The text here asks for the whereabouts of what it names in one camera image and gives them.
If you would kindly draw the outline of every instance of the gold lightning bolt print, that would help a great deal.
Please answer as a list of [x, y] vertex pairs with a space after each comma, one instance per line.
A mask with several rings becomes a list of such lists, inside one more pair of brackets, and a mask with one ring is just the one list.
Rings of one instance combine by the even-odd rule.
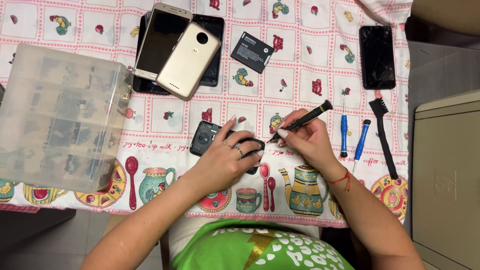
[[246, 270], [250, 265], [252, 265], [258, 257], [267, 249], [267, 247], [276, 239], [272, 237], [275, 233], [274, 230], [267, 230], [267, 233], [259, 233], [256, 230], [253, 231], [253, 235], [248, 239], [247, 243], [255, 243], [253, 246], [252, 252], [248, 257], [243, 270]]

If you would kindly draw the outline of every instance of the red string bracelet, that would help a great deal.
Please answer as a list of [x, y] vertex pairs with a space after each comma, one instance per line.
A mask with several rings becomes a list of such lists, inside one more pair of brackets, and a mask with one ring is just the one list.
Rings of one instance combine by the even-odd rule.
[[350, 191], [350, 183], [351, 183], [351, 180], [350, 180], [350, 173], [348, 172], [348, 169], [347, 169], [347, 173], [345, 174], [345, 177], [344, 177], [344, 178], [342, 178], [342, 179], [340, 179], [340, 180], [338, 180], [338, 181], [335, 181], [335, 182], [330, 182], [330, 181], [327, 181], [327, 180], [325, 180], [325, 181], [327, 181], [327, 182], [330, 183], [330, 184], [337, 184], [337, 183], [340, 183], [341, 181], [343, 181], [343, 180], [345, 180], [345, 179], [348, 179], [348, 189], [347, 189], [347, 191]]

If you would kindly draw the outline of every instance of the phone battery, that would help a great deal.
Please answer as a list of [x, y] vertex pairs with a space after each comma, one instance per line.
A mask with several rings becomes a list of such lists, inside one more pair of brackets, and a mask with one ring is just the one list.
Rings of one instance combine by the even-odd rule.
[[272, 56], [273, 48], [258, 38], [243, 32], [231, 57], [262, 74]]

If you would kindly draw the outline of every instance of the cleaning brush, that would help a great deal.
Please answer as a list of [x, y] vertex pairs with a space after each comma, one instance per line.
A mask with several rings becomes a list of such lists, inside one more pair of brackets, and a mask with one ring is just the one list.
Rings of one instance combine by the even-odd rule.
[[384, 114], [388, 113], [387, 106], [385, 105], [383, 98], [377, 98], [374, 101], [370, 101], [368, 104], [370, 104], [370, 107], [377, 118], [378, 137], [380, 138], [380, 143], [382, 144], [382, 150], [384, 151], [385, 161], [387, 162], [390, 178], [396, 180], [398, 179], [398, 175], [396, 173], [392, 153], [390, 153], [390, 147], [388, 146], [387, 138], [385, 137], [384, 129]]

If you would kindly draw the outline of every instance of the transparent storage box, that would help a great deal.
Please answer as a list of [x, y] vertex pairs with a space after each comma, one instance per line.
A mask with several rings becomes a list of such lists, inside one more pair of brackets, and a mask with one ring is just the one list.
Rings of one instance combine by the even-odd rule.
[[132, 80], [118, 62], [19, 44], [0, 106], [0, 178], [107, 188]]

